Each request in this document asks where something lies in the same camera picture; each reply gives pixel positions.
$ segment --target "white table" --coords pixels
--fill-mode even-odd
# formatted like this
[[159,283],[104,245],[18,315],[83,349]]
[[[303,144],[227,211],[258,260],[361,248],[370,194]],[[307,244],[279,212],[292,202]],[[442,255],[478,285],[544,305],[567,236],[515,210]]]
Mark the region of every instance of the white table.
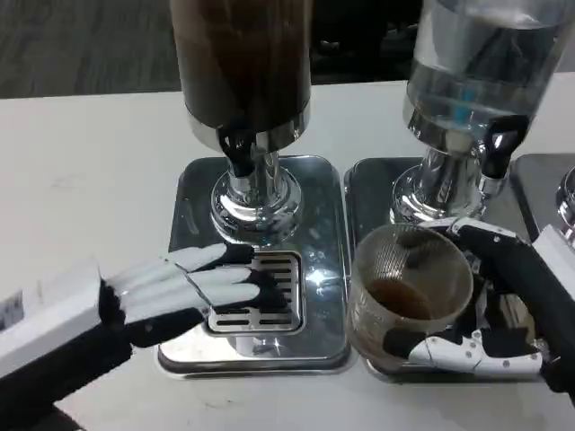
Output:
[[[366,157],[421,155],[401,118],[405,83],[315,87],[312,122],[283,154],[343,174]],[[573,151],[575,74],[555,77],[518,151]],[[93,254],[104,275],[163,253],[176,181],[215,155],[192,136],[180,93],[0,101],[0,293]],[[345,373],[175,381],[152,352],[61,403],[96,430],[561,430],[573,407],[540,383],[394,385],[361,360]]]

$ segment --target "robotic hand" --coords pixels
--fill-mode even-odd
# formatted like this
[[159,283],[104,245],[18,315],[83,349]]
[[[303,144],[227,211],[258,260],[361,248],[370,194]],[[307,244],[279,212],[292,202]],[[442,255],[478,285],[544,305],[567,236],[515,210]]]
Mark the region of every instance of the robotic hand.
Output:
[[575,250],[547,226],[533,243],[472,218],[422,224],[451,239],[474,260],[476,282],[515,294],[535,321],[534,344],[526,330],[473,326],[435,334],[390,330],[384,350],[414,364],[487,376],[542,375],[557,392],[575,395]]
[[0,299],[0,424],[52,404],[149,347],[202,323],[212,308],[287,306],[253,248],[175,251],[103,279],[91,260],[49,284]]

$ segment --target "metal drip tray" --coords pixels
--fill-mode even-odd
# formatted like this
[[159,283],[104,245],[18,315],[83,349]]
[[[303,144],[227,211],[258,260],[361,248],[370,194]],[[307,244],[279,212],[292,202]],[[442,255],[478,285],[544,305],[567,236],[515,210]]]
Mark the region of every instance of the metal drip tray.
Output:
[[[256,247],[253,267],[273,273],[288,307],[212,313],[157,349],[168,373],[325,373],[345,365],[349,256],[340,177],[320,157],[282,157],[279,164],[302,191],[301,222],[283,241]],[[170,251],[223,241],[210,217],[210,194],[226,168],[224,158],[199,159],[180,177]]]
[[302,323],[300,265],[293,253],[260,253],[253,260],[253,269],[271,273],[286,297],[287,307],[279,310],[237,308],[212,312],[208,327],[216,334],[290,332]]

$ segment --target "coffee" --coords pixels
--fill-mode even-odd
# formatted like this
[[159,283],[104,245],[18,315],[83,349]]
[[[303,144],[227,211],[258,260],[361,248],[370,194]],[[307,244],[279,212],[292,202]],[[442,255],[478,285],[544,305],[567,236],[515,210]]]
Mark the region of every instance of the coffee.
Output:
[[310,98],[310,0],[171,0],[181,87],[211,128],[256,132],[296,117]]
[[409,319],[432,319],[429,301],[413,287],[396,280],[374,280],[366,287],[384,308]]

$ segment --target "floor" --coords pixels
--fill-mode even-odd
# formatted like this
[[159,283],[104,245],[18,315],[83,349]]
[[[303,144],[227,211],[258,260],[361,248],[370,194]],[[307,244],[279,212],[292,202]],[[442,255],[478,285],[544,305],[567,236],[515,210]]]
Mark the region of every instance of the floor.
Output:
[[0,0],[0,98],[179,89],[167,0]]

